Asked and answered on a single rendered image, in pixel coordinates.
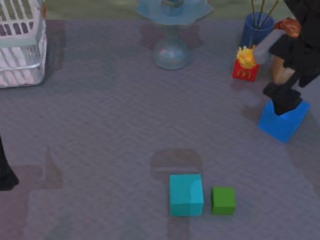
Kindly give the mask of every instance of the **blue cup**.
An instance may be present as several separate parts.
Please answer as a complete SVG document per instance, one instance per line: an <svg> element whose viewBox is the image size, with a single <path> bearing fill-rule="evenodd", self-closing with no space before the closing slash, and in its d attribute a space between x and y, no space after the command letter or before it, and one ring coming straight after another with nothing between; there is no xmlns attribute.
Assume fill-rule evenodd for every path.
<svg viewBox="0 0 320 240"><path fill-rule="evenodd" d="M177 17L183 10L184 0L162 0L162 11L169 17Z"/></svg>
<svg viewBox="0 0 320 240"><path fill-rule="evenodd" d="M258 26L255 27L254 22L256 22L256 25L258 25L259 15L260 15L259 12L255 12L254 15L250 13L246 16L244 26L243 26L241 41L240 41L241 48L243 48L244 46L246 46L247 48L251 48L253 45L258 45L274 29L275 21L271 16L268 17L268 19L263 24L261 29L258 29ZM267 17L267 14L263 12L261 14L259 26L262 25L266 17Z"/></svg>

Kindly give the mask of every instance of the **green cube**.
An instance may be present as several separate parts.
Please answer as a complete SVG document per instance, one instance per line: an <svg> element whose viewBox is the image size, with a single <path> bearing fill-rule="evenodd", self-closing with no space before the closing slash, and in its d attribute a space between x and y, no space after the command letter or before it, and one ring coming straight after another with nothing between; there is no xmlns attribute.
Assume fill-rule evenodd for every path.
<svg viewBox="0 0 320 240"><path fill-rule="evenodd" d="M211 189L211 211L214 215L233 215L236 197L233 187L216 186Z"/></svg>

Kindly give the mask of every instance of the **background wall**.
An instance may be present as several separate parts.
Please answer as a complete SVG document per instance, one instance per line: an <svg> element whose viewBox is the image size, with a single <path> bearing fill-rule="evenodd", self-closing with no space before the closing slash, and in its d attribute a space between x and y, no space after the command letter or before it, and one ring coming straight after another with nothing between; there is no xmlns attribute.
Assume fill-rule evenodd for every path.
<svg viewBox="0 0 320 240"><path fill-rule="evenodd" d="M276 0L265 0L269 9ZM208 0L215 11L208 18L243 19L251 11L250 0ZM255 0L258 7L261 0ZM48 19L90 19L90 18L138 18L134 9L137 0L46 0ZM281 19L291 16L285 4L281 3L273 17Z"/></svg>

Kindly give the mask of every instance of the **stick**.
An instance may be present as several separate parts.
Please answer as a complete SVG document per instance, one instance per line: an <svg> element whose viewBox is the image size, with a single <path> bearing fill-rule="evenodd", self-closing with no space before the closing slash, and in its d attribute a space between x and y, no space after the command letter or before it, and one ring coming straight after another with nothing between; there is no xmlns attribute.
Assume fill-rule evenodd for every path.
<svg viewBox="0 0 320 240"><path fill-rule="evenodd" d="M261 16L262 16L262 13L264 11L264 7L265 7L265 2L266 0L262 0L262 3L261 3L261 8L260 8L260 13L259 13L259 18L258 18L258 28L260 26L260 21L261 21Z"/></svg>
<svg viewBox="0 0 320 240"><path fill-rule="evenodd" d="M253 15L253 27L257 28L254 0L251 0L251 8L252 8L252 15Z"/></svg>
<svg viewBox="0 0 320 240"><path fill-rule="evenodd" d="M276 0L275 3L273 4L272 8L270 9L268 15L265 17L264 21L262 22L261 26L259 29L262 29L262 27L266 24L267 20L270 18L270 15L272 14L272 12L275 10L276 6L278 5L278 3L280 2L280 0Z"/></svg>

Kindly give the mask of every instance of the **cube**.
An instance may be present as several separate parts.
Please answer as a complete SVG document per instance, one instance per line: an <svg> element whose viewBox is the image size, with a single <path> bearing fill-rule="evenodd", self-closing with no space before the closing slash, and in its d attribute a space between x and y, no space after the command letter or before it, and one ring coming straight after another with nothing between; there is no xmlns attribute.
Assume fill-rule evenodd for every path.
<svg viewBox="0 0 320 240"><path fill-rule="evenodd" d="M270 100L262 112L258 128L278 141L286 143L304 120L309 108L309 103L302 101L296 109L278 116Z"/></svg>
<svg viewBox="0 0 320 240"><path fill-rule="evenodd" d="M214 215L233 215L236 209L235 190L216 186L211 189L211 211Z"/></svg>
<svg viewBox="0 0 320 240"><path fill-rule="evenodd" d="M204 192L200 174L170 175L169 207L172 217L201 216L204 207Z"/></svg>

